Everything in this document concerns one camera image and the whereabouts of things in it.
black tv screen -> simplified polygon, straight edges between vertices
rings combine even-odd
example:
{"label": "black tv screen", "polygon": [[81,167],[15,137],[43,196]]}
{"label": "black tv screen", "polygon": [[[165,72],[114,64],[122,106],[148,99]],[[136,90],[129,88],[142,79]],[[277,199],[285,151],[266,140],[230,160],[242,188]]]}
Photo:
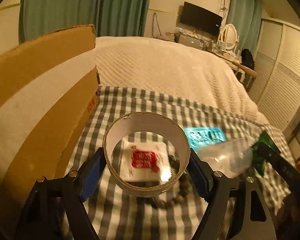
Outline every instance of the black tv screen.
{"label": "black tv screen", "polygon": [[222,17],[205,8],[185,2],[180,22],[218,36]]}

wardrobe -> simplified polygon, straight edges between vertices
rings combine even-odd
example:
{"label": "wardrobe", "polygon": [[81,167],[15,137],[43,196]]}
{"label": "wardrobe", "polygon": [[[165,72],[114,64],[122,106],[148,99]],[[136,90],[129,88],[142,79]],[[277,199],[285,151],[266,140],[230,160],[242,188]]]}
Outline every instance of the wardrobe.
{"label": "wardrobe", "polygon": [[284,130],[300,106],[300,27],[262,19],[250,98],[270,124]]}

metal screw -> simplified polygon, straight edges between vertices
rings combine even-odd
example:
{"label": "metal screw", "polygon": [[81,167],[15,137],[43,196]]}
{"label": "metal screw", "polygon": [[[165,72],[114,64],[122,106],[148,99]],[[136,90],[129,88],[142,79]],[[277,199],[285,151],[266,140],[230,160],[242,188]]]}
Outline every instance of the metal screw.
{"label": "metal screw", "polygon": [[71,178],[74,178],[74,177],[76,177],[77,175],[78,175],[77,171],[71,171],[71,172],[69,172],[69,176],[70,176]]}
{"label": "metal screw", "polygon": [[41,176],[39,179],[37,179],[37,182],[39,182],[39,183],[44,182],[44,177]]}
{"label": "metal screw", "polygon": [[221,178],[223,175],[221,171],[215,171],[213,174],[214,174],[214,176],[216,176],[218,178]]}
{"label": "metal screw", "polygon": [[253,177],[247,177],[246,180],[247,180],[247,182],[250,182],[250,183],[254,182],[254,178]]}

black backpack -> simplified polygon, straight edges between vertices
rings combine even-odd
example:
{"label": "black backpack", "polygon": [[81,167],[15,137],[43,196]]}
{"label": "black backpack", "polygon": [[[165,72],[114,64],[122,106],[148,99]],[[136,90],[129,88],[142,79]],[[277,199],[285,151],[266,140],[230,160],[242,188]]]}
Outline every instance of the black backpack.
{"label": "black backpack", "polygon": [[251,52],[248,49],[241,51],[242,63],[241,65],[254,70],[254,61]]}

gray checkered blanket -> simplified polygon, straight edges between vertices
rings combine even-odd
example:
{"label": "gray checkered blanket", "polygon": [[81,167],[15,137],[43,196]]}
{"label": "gray checkered blanket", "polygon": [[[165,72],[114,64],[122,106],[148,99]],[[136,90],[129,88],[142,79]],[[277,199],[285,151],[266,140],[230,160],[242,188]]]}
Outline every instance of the gray checkered blanket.
{"label": "gray checkered blanket", "polygon": [[[190,102],[187,99],[141,89],[99,87],[98,92],[100,103],[82,132],[66,172],[77,170],[98,147],[102,147],[106,129],[113,121],[124,114],[136,111],[162,114],[182,128],[219,127],[227,140],[252,137],[257,141],[261,132],[266,130],[282,152],[282,156],[294,164],[283,134],[270,125],[261,125],[243,116]],[[129,135],[126,140],[130,142],[163,141],[167,145],[168,153],[175,154],[172,144],[156,134],[140,132]],[[120,148],[121,144],[118,143],[113,153],[112,162],[117,169],[120,166]],[[253,176],[259,180],[271,214],[276,214],[281,207],[282,199],[289,193],[287,184],[269,164],[266,164],[263,178],[256,172]],[[175,185],[159,197],[163,200],[170,200],[177,193],[178,185]],[[232,204],[233,201],[229,201],[229,211],[226,212],[219,239],[225,238],[231,219]],[[193,190],[181,205],[174,205],[167,210],[153,209],[141,198],[123,192],[116,185],[106,167],[94,195],[84,203],[84,206],[100,239],[174,240],[191,239],[207,203]],[[67,238],[72,238],[66,215],[63,219],[63,231]]]}

